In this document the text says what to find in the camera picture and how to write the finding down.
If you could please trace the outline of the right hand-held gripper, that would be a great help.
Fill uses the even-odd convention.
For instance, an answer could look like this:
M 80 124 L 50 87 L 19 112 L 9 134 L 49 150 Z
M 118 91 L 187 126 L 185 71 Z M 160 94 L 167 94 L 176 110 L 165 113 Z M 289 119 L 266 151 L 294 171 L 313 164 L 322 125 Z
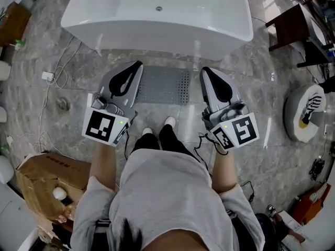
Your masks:
M 203 67 L 200 85 L 209 109 L 202 112 L 206 129 L 224 150 L 234 150 L 259 139 L 254 113 L 240 100 L 238 88 L 227 74 Z M 231 104 L 222 109 L 222 104 Z

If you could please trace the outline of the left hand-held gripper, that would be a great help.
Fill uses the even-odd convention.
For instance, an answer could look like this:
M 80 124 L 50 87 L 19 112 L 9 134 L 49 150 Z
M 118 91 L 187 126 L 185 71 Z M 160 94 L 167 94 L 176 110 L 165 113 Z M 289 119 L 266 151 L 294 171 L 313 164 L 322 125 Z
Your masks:
M 113 147 L 118 145 L 138 115 L 132 107 L 142 73 L 143 63 L 131 61 L 104 75 L 99 93 L 87 96 L 82 136 Z M 101 94 L 111 98 L 111 102 Z

